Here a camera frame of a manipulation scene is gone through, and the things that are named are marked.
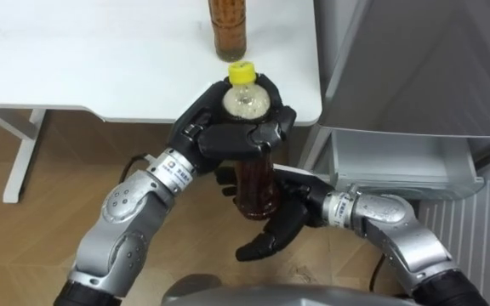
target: white table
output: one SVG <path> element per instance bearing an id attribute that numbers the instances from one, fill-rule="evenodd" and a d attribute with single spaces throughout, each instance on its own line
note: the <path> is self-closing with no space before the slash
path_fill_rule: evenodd
<path id="1" fill-rule="evenodd" d="M 298 113 L 321 114 L 311 0 L 247 0 L 248 51 Z M 208 0 L 0 0 L 0 125 L 23 139 L 3 201 L 17 202 L 47 109 L 174 122 L 227 64 Z M 30 122 L 12 110 L 33 109 Z"/>

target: plastic bottle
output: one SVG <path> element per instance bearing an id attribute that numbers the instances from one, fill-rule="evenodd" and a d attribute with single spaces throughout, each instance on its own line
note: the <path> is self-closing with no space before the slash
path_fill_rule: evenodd
<path id="1" fill-rule="evenodd" d="M 209 0 L 217 55 L 224 61 L 240 60 L 247 49 L 245 0 Z"/>
<path id="2" fill-rule="evenodd" d="M 223 98 L 229 118 L 236 122 L 261 122 L 270 110 L 270 96 L 254 83 L 256 73 L 250 62 L 237 62 L 228 68 L 232 88 Z M 246 218 L 262 220 L 279 206 L 273 163 L 267 154 L 253 161 L 238 161 L 236 205 Z"/>

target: refrigerator drawer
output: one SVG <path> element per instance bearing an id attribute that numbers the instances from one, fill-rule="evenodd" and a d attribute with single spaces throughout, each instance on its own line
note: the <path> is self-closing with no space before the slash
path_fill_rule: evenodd
<path id="1" fill-rule="evenodd" d="M 466 139 L 334 130 L 328 150 L 336 190 L 357 184 L 364 192 L 408 200 L 453 200 L 484 185 Z"/>

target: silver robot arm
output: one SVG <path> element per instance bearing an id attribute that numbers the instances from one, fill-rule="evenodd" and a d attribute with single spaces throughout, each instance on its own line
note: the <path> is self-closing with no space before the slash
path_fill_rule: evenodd
<path id="1" fill-rule="evenodd" d="M 424 280 L 458 270 L 451 254 L 415 218 L 412 206 L 399 196 L 335 193 L 323 214 L 328 224 L 354 230 L 382 250 L 404 290 L 412 294 Z"/>
<path id="2" fill-rule="evenodd" d="M 176 150 L 146 159 L 146 171 L 132 174 L 105 198 L 54 305 L 118 305 L 118 298 L 128 294 L 152 236 L 195 176 L 194 167 Z"/>
<path id="3" fill-rule="evenodd" d="M 379 247 L 406 293 L 417 303 L 487 305 L 451 254 L 401 197 L 360 194 L 351 187 L 348 192 L 328 194 L 322 218 L 328 225 L 353 230 Z"/>

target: brown liquid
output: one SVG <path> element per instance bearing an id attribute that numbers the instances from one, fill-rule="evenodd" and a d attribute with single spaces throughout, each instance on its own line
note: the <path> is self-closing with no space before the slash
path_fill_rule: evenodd
<path id="1" fill-rule="evenodd" d="M 237 61 L 247 49 L 245 0 L 209 0 L 214 46 L 224 61 Z"/>
<path id="2" fill-rule="evenodd" d="M 236 205 L 242 215 L 252 220 L 269 218 L 279 207 L 271 156 L 236 162 L 236 175 Z"/>

